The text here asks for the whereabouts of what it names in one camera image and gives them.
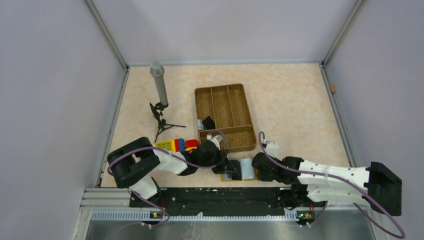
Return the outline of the yellow leather card holder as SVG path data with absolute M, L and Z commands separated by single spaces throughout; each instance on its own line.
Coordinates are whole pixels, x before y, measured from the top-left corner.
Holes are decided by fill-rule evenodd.
M 252 158 L 230 158 L 225 164 L 225 171 L 220 177 L 221 181 L 258 181 L 258 170 L 252 166 L 252 163 Z

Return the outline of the red rounded toy block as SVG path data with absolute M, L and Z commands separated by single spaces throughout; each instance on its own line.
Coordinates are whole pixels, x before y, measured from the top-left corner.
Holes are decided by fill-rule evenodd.
M 194 148 L 194 147 L 197 147 L 198 145 L 199 145 L 199 142 L 197 139 L 188 139 L 184 142 L 184 147 L 186 149 Z

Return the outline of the small brown corner object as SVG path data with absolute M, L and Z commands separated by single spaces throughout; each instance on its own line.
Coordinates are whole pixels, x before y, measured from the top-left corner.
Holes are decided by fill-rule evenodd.
M 337 92 L 337 88 L 336 88 L 336 86 L 335 86 L 334 84 L 330 84 L 330 85 L 329 85 L 329 89 L 330 89 L 330 92 L 331 92 L 332 94 L 334 94 L 334 93 L 336 93 L 336 92 Z

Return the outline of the grey microphone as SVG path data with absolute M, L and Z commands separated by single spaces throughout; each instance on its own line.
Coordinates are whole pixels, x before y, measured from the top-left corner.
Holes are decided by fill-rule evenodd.
M 159 61 L 154 61 L 150 64 L 149 67 L 150 67 L 150 74 L 152 75 L 155 82 L 160 104 L 164 108 L 167 108 L 169 105 L 169 101 L 168 101 L 168 95 L 167 95 L 165 79 L 164 79 L 164 75 L 165 75 L 164 66 Z

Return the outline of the blue toy block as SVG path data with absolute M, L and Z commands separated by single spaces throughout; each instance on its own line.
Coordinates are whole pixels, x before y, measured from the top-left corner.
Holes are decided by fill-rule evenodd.
M 178 139 L 179 151 L 184 152 L 186 150 L 185 141 L 183 138 Z

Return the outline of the yellow green window block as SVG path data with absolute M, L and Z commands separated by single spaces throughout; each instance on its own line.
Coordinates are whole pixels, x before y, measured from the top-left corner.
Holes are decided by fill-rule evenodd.
M 170 152 L 175 152 L 176 147 L 175 147 L 175 141 L 174 140 L 166 140 L 166 141 L 161 141 L 161 142 L 156 142 L 154 143 L 154 145 L 158 148 L 170 151 Z

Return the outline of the stack of black cards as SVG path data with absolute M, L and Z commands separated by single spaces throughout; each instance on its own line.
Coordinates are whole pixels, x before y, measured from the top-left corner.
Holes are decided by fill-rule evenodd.
M 214 130 L 216 129 L 216 123 L 209 115 L 205 119 L 197 119 L 197 129 L 199 131 Z

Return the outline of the yellow no-entry sign block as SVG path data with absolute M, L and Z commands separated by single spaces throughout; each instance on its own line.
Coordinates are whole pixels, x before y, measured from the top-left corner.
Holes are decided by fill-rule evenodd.
M 186 151 L 191 153 L 192 151 L 194 151 L 196 149 L 197 149 L 197 147 L 190 147 L 190 148 L 187 148 Z

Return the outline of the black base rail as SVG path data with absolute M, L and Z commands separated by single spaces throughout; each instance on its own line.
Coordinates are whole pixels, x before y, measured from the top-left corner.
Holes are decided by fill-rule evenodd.
M 283 216 L 298 208 L 318 207 L 305 196 L 281 187 L 219 187 L 162 189 L 149 199 L 172 217 Z

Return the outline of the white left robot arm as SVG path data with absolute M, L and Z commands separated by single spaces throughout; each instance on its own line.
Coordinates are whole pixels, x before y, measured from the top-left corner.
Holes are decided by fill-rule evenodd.
M 235 172 L 228 152 L 221 148 L 220 135 L 215 135 L 191 150 L 172 152 L 153 146 L 147 137 L 136 139 L 111 152 L 106 160 L 107 173 L 119 189 L 130 189 L 149 207 L 160 202 L 160 188 L 150 176 L 153 170 L 178 176 L 194 174 L 198 169 L 211 169 L 214 174 Z

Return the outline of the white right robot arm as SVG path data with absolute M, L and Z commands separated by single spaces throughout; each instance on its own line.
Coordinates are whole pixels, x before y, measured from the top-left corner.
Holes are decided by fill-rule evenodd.
M 255 155 L 252 167 L 260 181 L 290 185 L 299 206 L 354 203 L 381 214 L 402 215 L 402 180 L 380 162 L 373 161 L 368 167 L 338 167 L 295 156 L 279 160 L 265 151 Z

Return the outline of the woven wicker divided tray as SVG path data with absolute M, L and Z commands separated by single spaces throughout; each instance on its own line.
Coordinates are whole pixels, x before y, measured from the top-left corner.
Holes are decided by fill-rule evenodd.
M 203 120 L 211 116 L 216 129 L 226 135 L 231 153 L 256 148 L 257 137 L 243 84 L 196 88 L 194 98 L 197 119 Z M 200 143 L 207 140 L 210 131 L 198 130 Z

